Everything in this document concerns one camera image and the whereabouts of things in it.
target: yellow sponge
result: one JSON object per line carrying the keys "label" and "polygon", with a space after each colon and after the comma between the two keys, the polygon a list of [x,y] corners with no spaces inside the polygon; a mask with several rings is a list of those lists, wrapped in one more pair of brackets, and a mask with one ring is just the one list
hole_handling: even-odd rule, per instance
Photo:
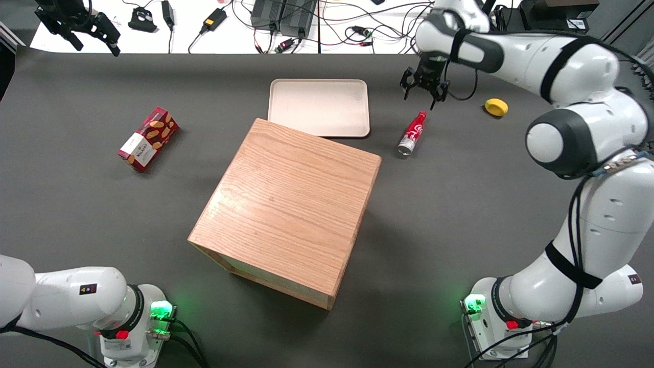
{"label": "yellow sponge", "polygon": [[503,117],[509,112],[509,105],[499,98],[491,98],[484,104],[486,111],[494,117]]}

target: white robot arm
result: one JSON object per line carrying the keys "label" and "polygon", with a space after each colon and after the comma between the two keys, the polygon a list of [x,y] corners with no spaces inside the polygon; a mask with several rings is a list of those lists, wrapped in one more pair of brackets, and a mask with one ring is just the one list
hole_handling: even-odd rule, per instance
{"label": "white robot arm", "polygon": [[[632,96],[614,87],[619,72],[614,53],[589,37],[485,33],[489,19],[480,12],[475,0],[437,0],[417,30],[418,69],[407,71],[403,82],[413,75],[412,86],[434,95],[450,60],[540,95],[555,109],[530,124],[529,155],[563,179],[584,177],[581,272],[570,241],[577,228],[571,233],[566,218],[531,265],[512,276],[478,281],[465,300],[481,359],[506,359],[524,350],[531,334],[493,345],[530,331],[532,321],[566,319],[579,284],[585,287],[577,317],[614,312],[642,297],[640,278],[627,263],[654,221],[654,206],[645,200],[654,195],[654,164],[636,149],[651,140],[654,124]],[[403,86],[407,92],[412,87]],[[601,175],[604,166],[608,170]],[[597,177],[591,176],[597,169]],[[577,213],[576,204],[570,213]],[[518,358],[526,356],[525,351]]]}
{"label": "white robot arm", "polygon": [[0,255],[0,332],[77,326],[100,336],[111,367],[154,367],[162,346],[156,331],[173,307],[153,285],[129,285],[112,267],[35,274],[24,261]]}

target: wooden box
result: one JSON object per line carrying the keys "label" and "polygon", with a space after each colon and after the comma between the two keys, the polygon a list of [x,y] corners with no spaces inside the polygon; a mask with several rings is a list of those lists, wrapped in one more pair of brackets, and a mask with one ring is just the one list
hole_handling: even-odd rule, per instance
{"label": "wooden box", "polygon": [[257,119],[188,241],[236,275],[330,310],[380,163]]}

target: gray table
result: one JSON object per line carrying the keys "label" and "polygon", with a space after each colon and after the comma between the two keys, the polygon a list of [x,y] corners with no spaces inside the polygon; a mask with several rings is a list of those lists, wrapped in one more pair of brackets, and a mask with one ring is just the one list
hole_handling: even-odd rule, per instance
{"label": "gray table", "polygon": [[[462,367],[459,298],[482,277],[532,262],[558,231],[575,183],[525,151],[527,124],[549,106],[485,75],[471,101],[448,100],[429,114],[413,156],[396,157],[404,128],[429,104],[424,91],[402,101],[399,78],[416,63],[23,50],[0,103],[0,252],[38,272],[113,266],[129,282],[160,286],[213,367]],[[232,276],[186,243],[252,121],[266,117],[270,82],[309,77],[367,82],[371,134],[339,141],[383,158],[331,312]],[[468,93],[469,69],[452,67],[450,78],[455,93]],[[504,119],[481,111],[491,97],[508,102]],[[157,105],[183,133],[136,174],[116,151]],[[561,335],[555,367],[651,365],[650,243],[651,234],[631,262],[643,300],[575,321]],[[74,327],[51,335],[86,344]],[[6,368],[85,367],[27,337],[0,338],[0,351]],[[180,346],[166,344],[160,368],[193,366]]]}

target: beige tray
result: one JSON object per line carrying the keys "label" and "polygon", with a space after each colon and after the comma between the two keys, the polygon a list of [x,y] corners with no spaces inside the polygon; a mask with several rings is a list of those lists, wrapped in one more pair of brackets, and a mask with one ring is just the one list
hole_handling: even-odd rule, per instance
{"label": "beige tray", "polygon": [[319,137],[365,137],[368,86],[358,79],[275,79],[268,121]]}

